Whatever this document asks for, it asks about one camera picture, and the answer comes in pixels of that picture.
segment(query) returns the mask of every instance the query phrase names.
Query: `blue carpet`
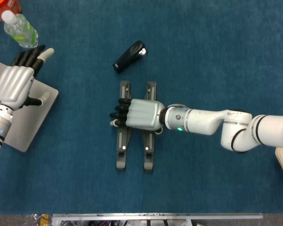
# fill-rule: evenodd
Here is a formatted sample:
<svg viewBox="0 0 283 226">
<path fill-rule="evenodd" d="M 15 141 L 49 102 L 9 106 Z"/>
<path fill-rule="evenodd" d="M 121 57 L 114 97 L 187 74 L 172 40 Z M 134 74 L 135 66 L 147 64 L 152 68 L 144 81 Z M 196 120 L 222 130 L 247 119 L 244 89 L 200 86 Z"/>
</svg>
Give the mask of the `blue carpet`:
<svg viewBox="0 0 283 226">
<path fill-rule="evenodd" d="M 156 81 L 165 105 L 283 115 L 283 1 L 21 2 L 40 44 L 56 51 L 38 79 L 59 98 L 28 152 L 3 146 L 0 213 L 283 212 L 274 148 L 239 155 L 221 147 L 221 129 L 165 130 L 147 173 L 135 130 L 118 172 L 108 116 L 121 80 L 135 98 Z M 118 75 L 112 63 L 137 40 L 148 56 Z M 0 61 L 20 51 L 0 22 Z"/>
</svg>

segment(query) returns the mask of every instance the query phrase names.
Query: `robotic hand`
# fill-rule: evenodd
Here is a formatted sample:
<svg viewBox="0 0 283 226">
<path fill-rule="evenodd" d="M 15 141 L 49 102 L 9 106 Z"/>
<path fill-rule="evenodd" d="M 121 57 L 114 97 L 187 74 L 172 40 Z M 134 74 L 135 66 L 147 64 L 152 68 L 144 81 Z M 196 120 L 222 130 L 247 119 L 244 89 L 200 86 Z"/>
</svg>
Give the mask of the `robotic hand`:
<svg viewBox="0 0 283 226">
<path fill-rule="evenodd" d="M 168 129 L 212 135 L 223 123 L 222 147 L 238 152 L 246 152 L 259 144 L 283 147 L 283 116 L 258 115 L 241 110 L 219 112 L 190 109 L 174 104 L 167 108 L 158 101 L 140 99 L 119 99 L 119 113 L 110 114 L 117 119 L 113 126 L 128 126 L 145 130 Z"/>
<path fill-rule="evenodd" d="M 28 96 L 38 71 L 54 53 L 52 48 L 41 53 L 44 49 L 42 45 L 20 53 L 0 76 L 0 148 L 13 123 L 13 111 L 24 105 L 42 105 L 50 97 L 50 92 L 39 99 Z"/>
</svg>

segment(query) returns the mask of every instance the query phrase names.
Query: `humanoid robot hand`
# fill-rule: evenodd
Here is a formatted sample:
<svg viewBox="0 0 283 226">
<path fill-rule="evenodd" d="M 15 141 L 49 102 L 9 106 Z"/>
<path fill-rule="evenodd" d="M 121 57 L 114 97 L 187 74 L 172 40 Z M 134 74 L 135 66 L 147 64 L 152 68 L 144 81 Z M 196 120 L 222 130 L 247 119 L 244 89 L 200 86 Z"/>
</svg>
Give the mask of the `humanoid robot hand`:
<svg viewBox="0 0 283 226">
<path fill-rule="evenodd" d="M 0 76 L 0 105 L 15 111 L 23 105 L 42 105 L 42 98 L 30 98 L 29 91 L 43 63 L 54 50 L 49 48 L 40 54 L 45 46 L 38 46 L 26 52 L 21 52 L 13 61 L 12 66 L 6 67 Z"/>
<path fill-rule="evenodd" d="M 117 113 L 110 117 L 116 118 L 112 126 L 128 126 L 150 131 L 160 130 L 165 120 L 165 106 L 159 101 L 141 99 L 119 99 Z"/>
</svg>

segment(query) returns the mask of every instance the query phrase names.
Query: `orange bottle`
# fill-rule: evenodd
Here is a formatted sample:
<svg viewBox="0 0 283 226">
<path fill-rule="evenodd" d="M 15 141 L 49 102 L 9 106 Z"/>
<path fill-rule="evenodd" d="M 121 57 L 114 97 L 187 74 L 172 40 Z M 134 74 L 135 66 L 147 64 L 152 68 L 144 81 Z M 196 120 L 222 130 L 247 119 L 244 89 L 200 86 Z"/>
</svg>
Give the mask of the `orange bottle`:
<svg viewBox="0 0 283 226">
<path fill-rule="evenodd" d="M 0 20 L 1 15 L 5 10 L 10 10 L 14 14 L 18 14 L 22 12 L 22 7 L 20 5 L 19 0 L 0 0 Z"/>
</svg>

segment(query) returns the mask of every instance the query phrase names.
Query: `white robotic arm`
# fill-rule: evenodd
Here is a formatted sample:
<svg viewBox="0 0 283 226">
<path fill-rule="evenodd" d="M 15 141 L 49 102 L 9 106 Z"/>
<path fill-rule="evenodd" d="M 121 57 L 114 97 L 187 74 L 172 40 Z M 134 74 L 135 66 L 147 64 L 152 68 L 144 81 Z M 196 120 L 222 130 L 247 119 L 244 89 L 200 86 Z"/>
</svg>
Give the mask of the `white robotic arm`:
<svg viewBox="0 0 283 226">
<path fill-rule="evenodd" d="M 50 96 L 50 92 L 38 99 L 28 96 L 38 71 L 54 52 L 50 48 L 40 54 L 44 49 L 39 46 L 20 53 L 0 76 L 0 148 L 13 123 L 13 111 L 24 105 L 42 105 Z"/>
<path fill-rule="evenodd" d="M 158 101 L 140 99 L 120 99 L 119 102 L 130 106 L 122 113 L 112 114 L 118 118 L 112 123 L 115 126 L 156 131 L 165 125 L 168 129 L 212 135 L 223 123 L 221 145 L 228 150 L 242 153 L 259 144 L 283 147 L 283 116 L 258 115 L 252 118 L 250 113 L 240 110 L 212 112 L 184 105 L 170 105 L 166 109 Z"/>
</svg>

